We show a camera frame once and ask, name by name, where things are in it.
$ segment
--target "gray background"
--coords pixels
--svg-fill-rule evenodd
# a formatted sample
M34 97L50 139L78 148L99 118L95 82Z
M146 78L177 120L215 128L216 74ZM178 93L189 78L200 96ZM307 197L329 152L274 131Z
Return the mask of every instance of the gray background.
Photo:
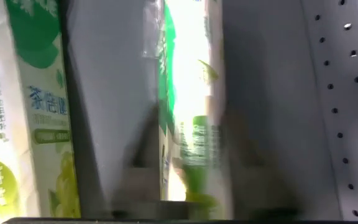
M98 217L112 209L123 161L154 102L141 57L144 2L68 2L67 82L81 205L85 217ZM275 155L296 187L306 205L302 218L340 220L306 4L223 3L229 104L247 117L251 138Z

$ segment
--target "green tea drink box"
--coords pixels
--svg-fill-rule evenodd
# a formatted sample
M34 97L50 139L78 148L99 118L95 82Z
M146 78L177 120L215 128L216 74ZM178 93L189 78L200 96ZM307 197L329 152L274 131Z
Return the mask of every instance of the green tea drink box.
M80 217L56 0L0 0L0 223Z
M159 68L162 200L196 202L198 219L231 219L219 141L224 109L222 0L164 0Z

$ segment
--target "product label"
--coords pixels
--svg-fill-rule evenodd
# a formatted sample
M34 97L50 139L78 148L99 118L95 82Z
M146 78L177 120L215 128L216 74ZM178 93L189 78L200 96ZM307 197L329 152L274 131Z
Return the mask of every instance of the product label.
M161 128L169 119L173 125L173 142L165 145L172 152L170 169L162 169L162 177L169 174L168 200L180 200L177 195L184 190L182 200L199 205L193 218L230 219L219 131L224 109L221 1L164 3L159 98Z
M79 218L56 0L0 0L0 223Z

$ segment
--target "white metal panel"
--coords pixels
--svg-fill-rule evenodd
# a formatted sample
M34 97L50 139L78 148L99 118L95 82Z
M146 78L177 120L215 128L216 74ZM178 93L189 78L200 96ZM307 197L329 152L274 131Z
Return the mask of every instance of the white metal panel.
M303 1L345 220L358 220L358 0Z

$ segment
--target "green leaf graphic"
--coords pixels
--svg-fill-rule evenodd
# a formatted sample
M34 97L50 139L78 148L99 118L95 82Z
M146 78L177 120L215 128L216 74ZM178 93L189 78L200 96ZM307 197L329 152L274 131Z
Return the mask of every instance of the green leaf graphic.
M52 217L56 217L56 208L58 207L58 205L60 205L59 199L57 198L57 195L54 191L52 190L48 190L49 191L49 207L50 207L50 215Z
M56 81L59 84L60 88L63 88L63 75L60 70L57 70L56 72Z
M215 81L215 80L217 80L219 78L219 75L216 73L216 71L210 65L208 65L205 62L203 62L202 60L199 60L199 62L201 62L206 67L208 75L209 75L209 78L212 81Z

